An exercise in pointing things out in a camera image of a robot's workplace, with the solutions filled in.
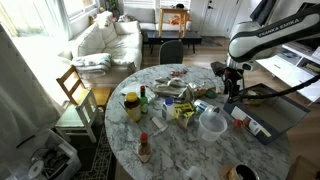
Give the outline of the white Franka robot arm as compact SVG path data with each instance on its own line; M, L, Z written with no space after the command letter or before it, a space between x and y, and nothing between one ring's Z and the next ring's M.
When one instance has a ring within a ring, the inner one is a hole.
M213 62L211 68L216 76L224 77L224 93L227 102L242 99L266 99L283 96L303 89L319 80L311 79L284 91L269 95L246 95L240 91L237 81L243 78L243 71L254 71L255 61L272 57L283 44L303 39L313 39L320 34L320 4L304 8L293 15L261 27L256 22L243 22L228 44L225 64Z

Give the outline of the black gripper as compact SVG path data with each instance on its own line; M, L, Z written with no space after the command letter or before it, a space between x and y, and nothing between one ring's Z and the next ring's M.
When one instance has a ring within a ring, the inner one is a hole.
M211 68L214 74L222 79L225 86L224 94L228 99L232 97L232 102L238 101L240 85L237 82L243 78L243 70L229 68L219 61L212 62Z

